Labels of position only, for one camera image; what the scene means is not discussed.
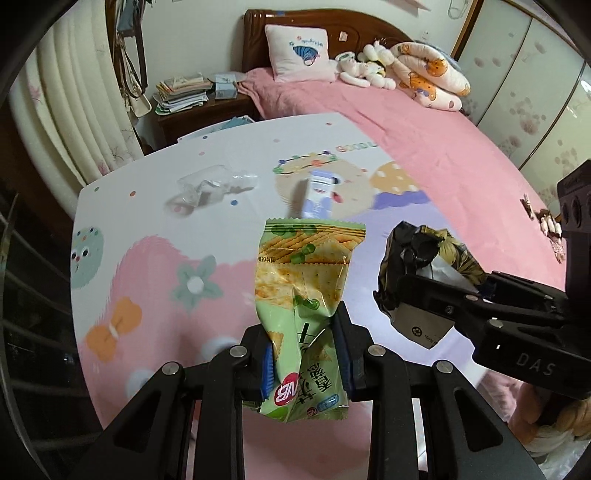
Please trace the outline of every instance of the wooden headboard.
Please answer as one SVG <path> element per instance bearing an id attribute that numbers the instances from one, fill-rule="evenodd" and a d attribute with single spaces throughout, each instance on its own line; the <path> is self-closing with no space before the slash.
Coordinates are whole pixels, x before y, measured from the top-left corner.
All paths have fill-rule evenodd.
<path id="1" fill-rule="evenodd" d="M 375 40 L 379 40 L 387 48 L 411 40 L 404 32 L 384 20 L 352 10 L 247 10 L 244 15 L 243 72 L 271 66 L 265 36 L 267 24 L 324 28 L 329 35 L 331 59 L 344 51 L 359 53 L 364 46 Z"/>

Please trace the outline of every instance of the sliding wardrobe door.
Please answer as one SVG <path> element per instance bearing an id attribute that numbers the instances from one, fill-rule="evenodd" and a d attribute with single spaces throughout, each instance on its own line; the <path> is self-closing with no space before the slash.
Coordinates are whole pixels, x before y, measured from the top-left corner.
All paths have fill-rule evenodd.
<path id="1" fill-rule="evenodd" d="M 464 110 L 477 125 L 509 73 L 531 17 L 502 0 L 485 0 L 459 64 L 472 86 L 462 99 Z"/>
<path id="2" fill-rule="evenodd" d="M 580 55 L 533 19 L 478 128 L 521 167 L 560 115 L 582 67 Z"/>
<path id="3" fill-rule="evenodd" d="M 556 184 L 591 158 L 591 68 L 585 66 L 573 97 L 521 173 L 552 211 L 560 213 Z"/>

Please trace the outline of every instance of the white pillow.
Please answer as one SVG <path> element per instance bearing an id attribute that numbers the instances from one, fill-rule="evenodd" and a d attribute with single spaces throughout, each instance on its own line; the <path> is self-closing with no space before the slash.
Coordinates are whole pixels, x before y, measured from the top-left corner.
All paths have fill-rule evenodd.
<path id="1" fill-rule="evenodd" d="M 324 28 L 265 25 L 265 33 L 276 82 L 335 81 Z"/>

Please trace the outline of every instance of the green cartoon face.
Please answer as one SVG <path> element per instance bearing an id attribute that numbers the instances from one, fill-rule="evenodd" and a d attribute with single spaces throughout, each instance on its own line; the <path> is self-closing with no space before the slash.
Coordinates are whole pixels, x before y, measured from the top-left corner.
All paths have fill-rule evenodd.
<path id="1" fill-rule="evenodd" d="M 103 258 L 103 234 L 97 227 L 74 232 L 70 253 L 70 283 L 81 288 L 94 278 Z"/>

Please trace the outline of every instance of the black crumpled package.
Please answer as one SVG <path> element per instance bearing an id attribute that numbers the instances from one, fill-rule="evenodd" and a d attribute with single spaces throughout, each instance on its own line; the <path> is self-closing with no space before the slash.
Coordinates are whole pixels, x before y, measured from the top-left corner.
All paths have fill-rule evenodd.
<path id="1" fill-rule="evenodd" d="M 486 281 L 486 273 L 466 245 L 447 229 L 400 222 L 392 230 L 374 299 L 397 331 L 425 348 L 434 347 L 453 322 L 401 303 L 396 287 L 398 279 L 406 274 L 427 276 L 471 291 L 477 291 Z"/>

